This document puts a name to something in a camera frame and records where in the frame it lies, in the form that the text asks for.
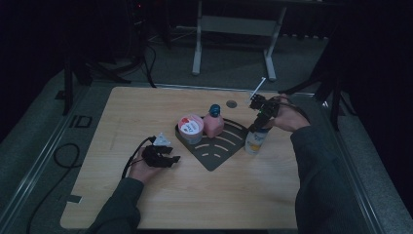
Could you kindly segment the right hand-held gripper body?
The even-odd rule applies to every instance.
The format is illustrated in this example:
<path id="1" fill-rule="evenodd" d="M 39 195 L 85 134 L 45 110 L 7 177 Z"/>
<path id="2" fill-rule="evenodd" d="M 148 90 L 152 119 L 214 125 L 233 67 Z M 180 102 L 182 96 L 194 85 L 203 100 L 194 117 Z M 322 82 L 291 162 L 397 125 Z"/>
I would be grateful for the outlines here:
<path id="1" fill-rule="evenodd" d="M 266 99 L 264 96 L 258 94 L 258 91 L 266 80 L 266 77 L 262 77 L 259 84 L 248 97 L 249 107 L 257 111 L 257 121 L 269 121 L 271 118 L 276 118 L 280 108 L 280 103 L 276 97 Z"/>

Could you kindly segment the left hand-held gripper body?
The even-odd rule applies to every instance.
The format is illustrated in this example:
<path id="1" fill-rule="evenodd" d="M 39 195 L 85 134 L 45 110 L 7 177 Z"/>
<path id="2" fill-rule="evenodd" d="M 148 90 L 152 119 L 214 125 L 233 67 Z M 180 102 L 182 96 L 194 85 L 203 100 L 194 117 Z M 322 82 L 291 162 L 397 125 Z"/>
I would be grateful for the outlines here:
<path id="1" fill-rule="evenodd" d="M 164 153 L 165 147 L 170 147 L 170 141 L 164 136 L 163 133 L 159 133 L 152 144 L 145 147 L 142 152 L 142 158 L 146 164 L 154 168 L 170 168 L 172 164 L 168 162 L 167 155 Z"/>

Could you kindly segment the white bottle with blue cap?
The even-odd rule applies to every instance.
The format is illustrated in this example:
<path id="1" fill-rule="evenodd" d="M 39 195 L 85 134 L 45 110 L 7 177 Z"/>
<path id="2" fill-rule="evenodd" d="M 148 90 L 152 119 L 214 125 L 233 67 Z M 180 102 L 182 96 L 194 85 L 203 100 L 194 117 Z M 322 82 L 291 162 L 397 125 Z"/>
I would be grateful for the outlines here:
<path id="1" fill-rule="evenodd" d="M 269 129 L 259 129 L 254 133 L 249 132 L 245 139 L 244 150 L 248 154 L 256 155 L 269 132 Z"/>

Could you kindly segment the white yogurt cup red label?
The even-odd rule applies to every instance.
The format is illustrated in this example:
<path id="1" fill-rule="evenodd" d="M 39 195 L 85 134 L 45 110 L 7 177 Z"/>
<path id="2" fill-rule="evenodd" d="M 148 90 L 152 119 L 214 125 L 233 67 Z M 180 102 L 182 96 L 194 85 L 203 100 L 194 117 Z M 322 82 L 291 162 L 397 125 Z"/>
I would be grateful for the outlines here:
<path id="1" fill-rule="evenodd" d="M 189 143 L 197 144 L 201 141 L 204 132 L 203 119 L 195 114 L 183 116 L 177 124 L 180 135 Z"/>

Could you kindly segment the dark grey slotted corner rack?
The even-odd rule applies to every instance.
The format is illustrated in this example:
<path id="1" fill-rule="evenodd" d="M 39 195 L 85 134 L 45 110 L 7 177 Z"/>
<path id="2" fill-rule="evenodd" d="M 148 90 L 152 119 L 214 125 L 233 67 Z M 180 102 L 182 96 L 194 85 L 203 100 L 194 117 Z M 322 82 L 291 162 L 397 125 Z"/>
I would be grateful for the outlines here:
<path id="1" fill-rule="evenodd" d="M 223 132 L 214 138 L 203 135 L 200 142 L 190 144 L 175 127 L 175 136 L 210 172 L 221 166 L 244 147 L 248 129 L 229 119 L 224 120 Z"/>

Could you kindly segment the person's left hand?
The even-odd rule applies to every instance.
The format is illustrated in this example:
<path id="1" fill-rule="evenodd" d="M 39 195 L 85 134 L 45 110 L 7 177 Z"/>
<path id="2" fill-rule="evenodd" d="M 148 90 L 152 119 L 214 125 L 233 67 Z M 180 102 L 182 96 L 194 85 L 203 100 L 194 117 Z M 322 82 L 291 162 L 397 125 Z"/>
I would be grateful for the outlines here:
<path id="1" fill-rule="evenodd" d="M 141 156 L 142 152 L 143 148 L 139 149 L 137 156 L 131 161 L 128 177 L 146 184 L 153 176 L 157 175 L 162 168 L 148 166 Z"/>

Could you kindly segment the person's right hand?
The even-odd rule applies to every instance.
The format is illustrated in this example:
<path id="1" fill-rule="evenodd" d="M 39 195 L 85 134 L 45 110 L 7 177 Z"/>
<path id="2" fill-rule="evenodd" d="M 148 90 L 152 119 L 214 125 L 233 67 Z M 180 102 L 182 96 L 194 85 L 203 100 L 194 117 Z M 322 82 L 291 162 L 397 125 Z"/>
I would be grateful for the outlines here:
<path id="1" fill-rule="evenodd" d="M 287 95 L 280 95 L 283 105 L 279 108 L 279 113 L 273 121 L 273 127 L 278 127 L 284 131 L 295 132 L 301 128 L 308 127 L 310 122 L 298 111 L 286 106 L 288 103 Z"/>

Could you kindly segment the black tripod stand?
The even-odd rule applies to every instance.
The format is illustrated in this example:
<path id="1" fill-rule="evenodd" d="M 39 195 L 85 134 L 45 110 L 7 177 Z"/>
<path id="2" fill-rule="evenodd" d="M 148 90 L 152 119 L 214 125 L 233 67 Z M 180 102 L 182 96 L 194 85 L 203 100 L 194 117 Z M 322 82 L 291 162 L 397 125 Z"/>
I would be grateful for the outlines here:
<path id="1" fill-rule="evenodd" d="M 329 120 L 333 129 L 338 131 L 342 85 L 345 80 L 346 70 L 349 68 L 351 52 L 352 47 L 348 41 L 331 38 L 319 57 L 310 77 L 292 88 L 280 91 L 280 94 L 292 95 L 319 83 L 314 98 L 316 101 L 324 102 L 329 96 L 332 96 Z"/>
<path id="2" fill-rule="evenodd" d="M 62 115 L 67 115 L 74 103 L 73 76 L 76 76 L 81 85 L 89 86 L 93 81 L 91 69 L 114 82 L 130 83 L 129 80 L 119 77 L 114 71 L 105 68 L 92 58 L 76 50 L 68 49 L 64 53 L 64 109 Z"/>

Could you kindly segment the white metal stand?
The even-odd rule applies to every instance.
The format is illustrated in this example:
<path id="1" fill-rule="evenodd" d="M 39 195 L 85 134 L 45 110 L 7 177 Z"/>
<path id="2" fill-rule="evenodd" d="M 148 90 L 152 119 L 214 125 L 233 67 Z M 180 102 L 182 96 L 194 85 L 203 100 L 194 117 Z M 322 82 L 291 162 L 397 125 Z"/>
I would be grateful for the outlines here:
<path id="1" fill-rule="evenodd" d="M 203 13 L 203 5 L 203 0 L 198 0 L 196 47 L 193 58 L 192 74 L 199 75 L 201 73 L 203 49 L 202 33 L 232 33 L 253 36 L 267 36 L 271 38 L 269 47 L 263 51 L 263 57 L 266 64 L 267 77 L 270 81 L 275 81 L 277 79 L 277 75 L 272 55 L 280 35 L 283 19 L 287 8 L 281 7 L 277 20 L 268 20 L 209 16 Z"/>

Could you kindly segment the metal floor rail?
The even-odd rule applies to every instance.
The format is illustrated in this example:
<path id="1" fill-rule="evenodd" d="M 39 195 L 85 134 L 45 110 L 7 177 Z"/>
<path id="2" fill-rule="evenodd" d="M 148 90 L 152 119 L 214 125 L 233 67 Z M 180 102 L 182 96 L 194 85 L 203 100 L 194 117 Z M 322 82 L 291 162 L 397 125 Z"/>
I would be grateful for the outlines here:
<path id="1" fill-rule="evenodd" d="M 56 91 L 44 91 L 0 143 L 0 234 L 8 233 L 88 90 L 81 86 L 74 92 L 67 114 Z"/>
<path id="2" fill-rule="evenodd" d="M 351 187 L 354 201 L 357 202 L 358 213 L 365 222 L 365 230 L 368 234 L 383 234 L 381 222 L 368 197 L 367 190 L 357 171 L 357 163 L 352 155 L 352 148 L 343 138 L 343 131 L 339 128 L 338 114 L 340 112 L 340 98 L 334 102 L 330 95 L 312 94 L 312 99 L 319 105 L 322 112 L 324 125 L 328 129 L 329 137 L 334 142 L 336 151 L 340 157 L 342 174 Z"/>

